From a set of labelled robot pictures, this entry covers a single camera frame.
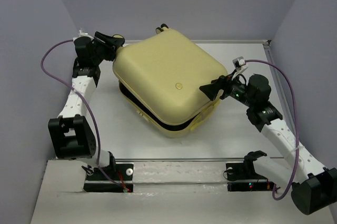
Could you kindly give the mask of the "yellow hard-shell suitcase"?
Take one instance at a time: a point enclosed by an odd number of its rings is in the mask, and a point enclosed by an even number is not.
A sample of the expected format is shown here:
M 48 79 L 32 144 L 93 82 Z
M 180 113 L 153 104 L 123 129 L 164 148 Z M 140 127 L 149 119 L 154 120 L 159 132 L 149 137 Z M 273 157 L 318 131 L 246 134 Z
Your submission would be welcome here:
M 228 74 L 217 59 L 166 24 L 155 36 L 119 48 L 112 69 L 125 98 L 168 138 L 188 135 L 212 114 L 220 96 L 211 101 L 199 88 Z

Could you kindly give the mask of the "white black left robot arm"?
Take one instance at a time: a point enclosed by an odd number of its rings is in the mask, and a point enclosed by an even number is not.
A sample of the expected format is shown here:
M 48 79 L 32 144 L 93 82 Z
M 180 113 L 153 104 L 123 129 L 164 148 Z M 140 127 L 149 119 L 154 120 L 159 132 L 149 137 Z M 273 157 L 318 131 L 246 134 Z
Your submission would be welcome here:
M 113 154 L 103 151 L 96 120 L 91 127 L 86 116 L 93 117 L 89 101 L 98 86 L 101 75 L 100 64 L 114 61 L 117 50 L 125 43 L 123 36 L 108 36 L 96 32 L 93 36 L 80 31 L 70 40 L 75 46 L 76 58 L 72 67 L 72 82 L 54 79 L 70 89 L 60 114 L 50 119 L 48 130 L 58 159 L 80 160 L 97 168 L 104 179 L 116 175 Z

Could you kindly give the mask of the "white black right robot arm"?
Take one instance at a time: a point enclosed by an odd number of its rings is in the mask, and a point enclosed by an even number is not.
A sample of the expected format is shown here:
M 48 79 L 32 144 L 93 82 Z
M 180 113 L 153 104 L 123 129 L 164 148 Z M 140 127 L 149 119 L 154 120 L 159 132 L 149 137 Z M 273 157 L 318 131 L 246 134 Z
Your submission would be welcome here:
M 249 152 L 243 162 L 227 165 L 230 181 L 264 177 L 276 187 L 289 191 L 295 206 L 305 215 L 336 203 L 336 169 L 318 161 L 291 132 L 282 114 L 269 101 L 271 87 L 268 79 L 259 74 L 247 84 L 232 75 L 220 76 L 210 84 L 200 86 L 211 101 L 219 91 L 221 99 L 230 96 L 247 106 L 251 124 L 279 151 L 290 166 L 274 162 L 261 150 Z

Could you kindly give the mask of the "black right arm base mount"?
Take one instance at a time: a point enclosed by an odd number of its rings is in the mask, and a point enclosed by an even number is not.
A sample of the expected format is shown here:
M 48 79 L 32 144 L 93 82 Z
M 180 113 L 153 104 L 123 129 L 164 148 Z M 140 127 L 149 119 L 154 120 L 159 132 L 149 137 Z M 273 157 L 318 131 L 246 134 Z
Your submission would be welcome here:
M 255 172 L 253 162 L 267 154 L 261 150 L 249 152 L 241 162 L 226 164 L 223 172 L 228 192 L 272 191 L 274 183 Z

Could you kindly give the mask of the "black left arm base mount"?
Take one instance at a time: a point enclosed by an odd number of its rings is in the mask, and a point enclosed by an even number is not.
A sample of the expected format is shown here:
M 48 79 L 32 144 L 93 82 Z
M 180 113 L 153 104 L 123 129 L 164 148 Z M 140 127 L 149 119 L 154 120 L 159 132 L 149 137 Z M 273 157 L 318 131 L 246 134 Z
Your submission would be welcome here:
M 115 170 L 110 167 L 93 168 L 81 166 L 85 172 L 83 190 L 97 193 L 131 193 L 134 190 L 134 164 L 117 162 Z

